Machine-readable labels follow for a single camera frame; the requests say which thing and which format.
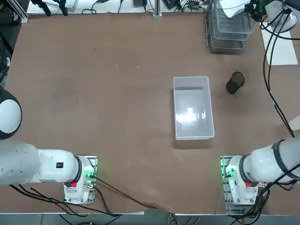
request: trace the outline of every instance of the table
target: table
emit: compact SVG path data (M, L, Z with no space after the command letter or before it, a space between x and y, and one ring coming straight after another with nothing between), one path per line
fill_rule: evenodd
M292 35L300 36L299 29ZM33 17L21 28L8 75L7 90L23 110L14 139L98 155L98 175L134 198L166 211L214 214L220 155L247 154L288 137L263 83L263 54L258 28L242 55L210 54L200 14ZM291 120L300 111L299 66L272 68L272 93ZM229 95L225 84L234 71L246 82ZM209 77L214 138L175 140L175 76ZM61 184L34 187L63 196ZM145 210L103 192L113 212ZM272 188L264 213L299 215L299 193ZM0 212L61 212L5 186L0 198ZM103 209L99 197L89 206ZM217 214L224 208L221 202Z

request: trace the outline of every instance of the stacked wire baskets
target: stacked wire baskets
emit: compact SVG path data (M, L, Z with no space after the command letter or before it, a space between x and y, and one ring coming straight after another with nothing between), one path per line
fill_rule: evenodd
M204 20L206 44L212 53L241 52L256 24L245 12L228 18L219 0L210 1Z

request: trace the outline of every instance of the white cable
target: white cable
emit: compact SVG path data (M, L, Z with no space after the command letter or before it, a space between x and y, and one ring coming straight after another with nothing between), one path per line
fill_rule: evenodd
M169 225L171 214L169 213L167 225Z
M200 218L201 218L201 216L199 216L199 218L196 220L196 222L193 223L193 225L196 225L196 223L199 222Z

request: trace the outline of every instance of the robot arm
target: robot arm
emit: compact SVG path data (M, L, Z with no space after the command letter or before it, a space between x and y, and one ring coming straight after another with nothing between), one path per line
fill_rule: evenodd
M259 182L274 182L300 163L300 137L281 140L254 150L250 155L233 156L226 168L233 203L253 205ZM300 179L300 168L279 182Z
M22 122L17 99L0 86L0 185L64 183L65 201L87 204L94 201L97 157L74 156L64 150L36 149L11 141Z

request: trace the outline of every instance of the metal mounting plate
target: metal mounting plate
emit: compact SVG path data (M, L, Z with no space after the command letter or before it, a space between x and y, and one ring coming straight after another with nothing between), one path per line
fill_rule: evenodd
M245 209L248 206L241 206L233 204L233 199L231 196L231 190L229 187L229 183L226 176L226 167L229 165L230 160L233 156L221 156L221 173L222 173L222 180L223 180L223 191L225 197L225 205L226 205L226 213L228 215L242 215L245 212Z

